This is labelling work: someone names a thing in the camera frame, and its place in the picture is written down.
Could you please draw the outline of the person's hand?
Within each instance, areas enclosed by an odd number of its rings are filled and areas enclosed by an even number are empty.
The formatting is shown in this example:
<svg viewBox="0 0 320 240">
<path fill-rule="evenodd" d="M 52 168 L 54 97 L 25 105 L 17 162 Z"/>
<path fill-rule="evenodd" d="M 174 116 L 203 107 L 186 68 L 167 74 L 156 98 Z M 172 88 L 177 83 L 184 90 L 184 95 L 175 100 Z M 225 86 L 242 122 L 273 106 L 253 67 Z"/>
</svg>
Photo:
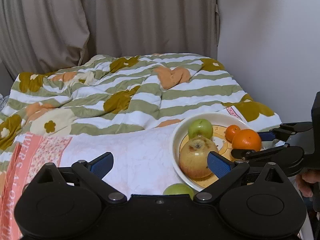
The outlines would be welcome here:
<svg viewBox="0 0 320 240">
<path fill-rule="evenodd" d="M 312 208 L 313 189 L 311 186 L 314 183 L 319 183 L 319 170 L 307 170 L 296 176 L 296 184 L 303 196 L 304 203 L 307 207 Z"/>
</svg>

